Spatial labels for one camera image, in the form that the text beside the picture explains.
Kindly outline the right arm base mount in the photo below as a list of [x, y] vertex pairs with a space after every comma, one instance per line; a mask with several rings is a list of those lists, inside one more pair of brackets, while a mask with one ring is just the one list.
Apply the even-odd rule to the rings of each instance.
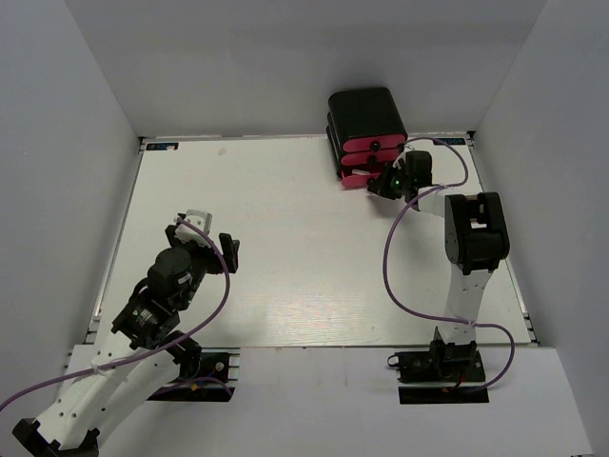
[[428, 350], [401, 351], [390, 355], [387, 366], [397, 371], [402, 406], [488, 404], [486, 375], [480, 353], [472, 362], [434, 365]]

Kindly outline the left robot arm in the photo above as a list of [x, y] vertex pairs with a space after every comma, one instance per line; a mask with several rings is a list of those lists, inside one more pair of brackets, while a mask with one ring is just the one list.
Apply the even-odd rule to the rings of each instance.
[[32, 456], [96, 456], [136, 408], [161, 390], [209, 382], [210, 361], [190, 332], [178, 330], [208, 275], [239, 266], [240, 243], [185, 215], [166, 229], [169, 243], [134, 288], [87, 369], [65, 376], [68, 388], [44, 412], [20, 420], [13, 437]]

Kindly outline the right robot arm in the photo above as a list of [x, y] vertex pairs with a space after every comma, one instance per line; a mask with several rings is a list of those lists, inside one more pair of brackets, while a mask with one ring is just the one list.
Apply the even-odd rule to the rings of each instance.
[[443, 219], [451, 276], [430, 344], [429, 366], [437, 377], [452, 379], [474, 359], [482, 296], [509, 253], [501, 198], [496, 192], [464, 195], [447, 185], [433, 185], [432, 157], [422, 150], [409, 151], [394, 165], [386, 165], [368, 190], [386, 199], [403, 199], [408, 208]]

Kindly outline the pink top drawer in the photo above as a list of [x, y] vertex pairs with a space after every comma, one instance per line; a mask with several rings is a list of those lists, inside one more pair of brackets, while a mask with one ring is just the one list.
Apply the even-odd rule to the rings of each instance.
[[355, 153], [367, 150], [377, 151], [381, 149], [396, 149], [398, 145], [403, 144], [406, 140], [407, 136], [403, 133], [353, 137], [343, 142], [342, 149], [346, 153]]

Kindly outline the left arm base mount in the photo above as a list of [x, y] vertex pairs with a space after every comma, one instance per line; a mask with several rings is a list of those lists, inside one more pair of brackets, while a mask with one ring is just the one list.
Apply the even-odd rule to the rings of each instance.
[[151, 402], [228, 403], [237, 386], [240, 366], [238, 348], [207, 348], [197, 368], [180, 375], [147, 399]]

